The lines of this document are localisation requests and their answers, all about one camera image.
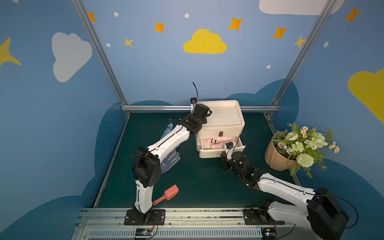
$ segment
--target brown pot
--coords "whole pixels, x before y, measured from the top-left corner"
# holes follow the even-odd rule
[[[296,165],[296,161],[288,160],[275,149],[272,140],[265,152],[265,162],[276,171],[284,171]]]

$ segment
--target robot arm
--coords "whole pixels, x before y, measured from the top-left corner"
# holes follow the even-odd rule
[[[160,179],[161,162],[180,143],[188,140],[191,134],[196,134],[207,122],[206,117],[211,113],[207,106],[196,104],[193,112],[181,119],[164,138],[147,148],[142,146],[138,148],[132,167],[136,182],[136,201],[133,210],[141,223],[149,222],[151,217],[153,185]]]
[[[227,153],[231,153],[232,148],[227,146]],[[268,213],[267,217],[308,227],[325,240],[340,239],[349,217],[328,190],[300,187],[253,168],[243,152],[233,152],[230,160],[227,154],[221,157],[222,169],[233,170],[248,187],[271,193],[294,204],[268,202],[263,209]]]

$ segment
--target white cloud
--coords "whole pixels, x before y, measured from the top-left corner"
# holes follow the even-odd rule
[[[327,0],[260,0],[259,8],[268,14],[319,15]],[[334,14],[344,0],[336,0],[331,10]]]
[[[92,56],[91,45],[74,33],[55,33],[52,50],[56,58],[53,74],[62,83],[68,81]]]

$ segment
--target pink cloth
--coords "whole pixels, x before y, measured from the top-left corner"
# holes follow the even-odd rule
[[[233,145],[236,144],[235,141],[226,141],[226,142],[220,142],[220,143],[216,143],[216,144],[211,144],[211,148],[212,149],[225,148],[225,144],[229,143],[229,142],[232,142]]]
[[[207,138],[207,143],[216,144],[216,143],[220,143],[220,142],[228,142],[231,140],[234,140],[234,139],[231,137]]]

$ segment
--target pink scoop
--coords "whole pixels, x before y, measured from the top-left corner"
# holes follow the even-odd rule
[[[176,185],[173,185],[171,186],[170,188],[168,188],[167,190],[165,190],[164,192],[164,196],[162,196],[161,198],[157,199],[156,201],[153,202],[153,205],[157,205],[159,202],[163,201],[164,199],[171,199],[173,198],[174,196],[176,196],[176,194],[179,192],[179,189],[177,188]]]

